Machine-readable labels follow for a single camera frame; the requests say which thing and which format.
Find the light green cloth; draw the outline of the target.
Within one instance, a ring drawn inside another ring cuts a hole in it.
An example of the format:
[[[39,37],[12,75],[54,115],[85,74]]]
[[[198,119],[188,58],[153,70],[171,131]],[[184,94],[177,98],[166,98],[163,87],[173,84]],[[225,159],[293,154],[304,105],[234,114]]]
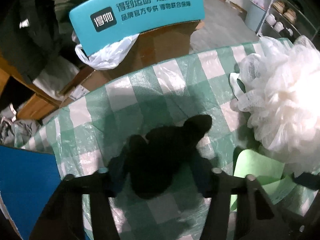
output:
[[[246,149],[241,151],[237,158],[234,176],[239,178],[245,178],[248,174],[255,176],[275,205],[297,185],[290,176],[283,176],[284,167],[285,164],[282,162]]]

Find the white mesh bath pouf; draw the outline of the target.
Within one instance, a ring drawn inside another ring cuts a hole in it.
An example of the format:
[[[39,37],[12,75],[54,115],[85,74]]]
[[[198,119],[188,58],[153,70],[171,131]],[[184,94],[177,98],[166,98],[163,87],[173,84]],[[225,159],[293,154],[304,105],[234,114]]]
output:
[[[249,113],[264,155],[285,163],[295,175],[319,172],[319,51],[305,36],[293,45],[259,40],[229,77],[236,106]]]

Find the black sock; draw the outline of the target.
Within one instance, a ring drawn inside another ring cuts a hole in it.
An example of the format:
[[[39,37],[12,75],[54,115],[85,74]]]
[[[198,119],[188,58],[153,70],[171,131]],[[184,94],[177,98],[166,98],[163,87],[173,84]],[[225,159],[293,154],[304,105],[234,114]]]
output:
[[[185,166],[189,166],[200,193],[210,192],[212,165],[201,157],[197,145],[212,127],[212,117],[195,115],[182,126],[162,126],[144,137],[129,138],[129,174],[132,191],[142,199],[152,199],[165,192]]]

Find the blue-edged cardboard box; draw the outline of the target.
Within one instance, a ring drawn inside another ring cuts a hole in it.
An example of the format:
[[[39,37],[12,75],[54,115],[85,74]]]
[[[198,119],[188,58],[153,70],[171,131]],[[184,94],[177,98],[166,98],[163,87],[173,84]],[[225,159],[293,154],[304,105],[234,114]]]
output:
[[[23,239],[60,181],[54,155],[1,146],[1,197]]]

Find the green white checkered tablecloth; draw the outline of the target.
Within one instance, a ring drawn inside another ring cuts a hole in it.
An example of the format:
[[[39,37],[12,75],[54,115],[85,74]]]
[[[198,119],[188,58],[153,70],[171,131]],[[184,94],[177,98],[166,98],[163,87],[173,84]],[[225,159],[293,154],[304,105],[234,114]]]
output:
[[[62,108],[25,145],[55,155],[60,176],[92,174],[118,155],[127,138],[209,114],[213,126],[199,143],[203,157],[228,174],[233,153],[256,148],[248,115],[236,108],[229,75],[247,55],[265,55],[291,41],[261,39],[165,61],[124,75]],[[196,192],[184,168],[172,187],[153,200],[135,196],[129,184],[110,199],[121,239],[199,239],[210,201]]]

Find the wooden louvered cabinet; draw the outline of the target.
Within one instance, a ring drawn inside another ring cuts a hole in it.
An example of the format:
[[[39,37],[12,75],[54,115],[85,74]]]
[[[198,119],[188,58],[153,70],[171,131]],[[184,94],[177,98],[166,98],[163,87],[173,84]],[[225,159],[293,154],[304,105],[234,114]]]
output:
[[[57,110],[61,102],[33,83],[26,83],[17,69],[1,57],[1,110],[12,104],[18,119],[41,120]]]

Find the metal shoe rack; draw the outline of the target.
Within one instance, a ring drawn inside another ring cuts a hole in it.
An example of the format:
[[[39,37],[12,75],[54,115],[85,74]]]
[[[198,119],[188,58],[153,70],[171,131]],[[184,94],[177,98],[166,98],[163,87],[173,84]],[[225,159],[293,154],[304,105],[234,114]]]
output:
[[[304,35],[319,49],[319,0],[266,0],[257,35],[288,38]]]

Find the white plastic bag in box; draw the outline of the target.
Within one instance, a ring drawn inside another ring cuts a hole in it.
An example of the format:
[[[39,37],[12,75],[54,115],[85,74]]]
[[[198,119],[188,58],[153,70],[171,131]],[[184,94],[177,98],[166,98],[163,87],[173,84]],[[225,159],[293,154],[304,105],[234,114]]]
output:
[[[118,42],[104,46],[103,49],[92,55],[86,56],[75,31],[72,32],[72,41],[77,43],[75,46],[76,55],[82,63],[92,67],[94,70],[111,70],[118,67],[138,37],[139,34],[127,36]]]

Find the light blue trash bin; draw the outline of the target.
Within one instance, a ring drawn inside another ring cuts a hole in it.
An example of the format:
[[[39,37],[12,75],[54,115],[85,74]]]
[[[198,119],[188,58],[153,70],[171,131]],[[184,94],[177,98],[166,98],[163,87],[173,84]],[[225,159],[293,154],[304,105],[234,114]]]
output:
[[[265,13],[265,9],[259,7],[251,1],[249,10],[245,18],[245,25],[253,32],[257,33],[263,17],[265,16]]]

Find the dark hanging jackets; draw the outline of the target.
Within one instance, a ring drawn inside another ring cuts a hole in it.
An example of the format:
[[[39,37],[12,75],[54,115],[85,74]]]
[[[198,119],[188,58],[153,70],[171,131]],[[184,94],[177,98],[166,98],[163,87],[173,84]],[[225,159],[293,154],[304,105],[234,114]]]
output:
[[[1,57],[27,83],[58,57],[80,66],[69,12],[87,0],[1,0]]]

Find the teal printed cardboard box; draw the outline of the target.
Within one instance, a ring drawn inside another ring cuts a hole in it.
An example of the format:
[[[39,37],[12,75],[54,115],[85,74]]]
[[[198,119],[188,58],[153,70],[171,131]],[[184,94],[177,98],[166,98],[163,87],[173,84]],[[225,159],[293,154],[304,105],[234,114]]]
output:
[[[203,0],[88,0],[69,13],[87,55],[127,36],[204,17]]]

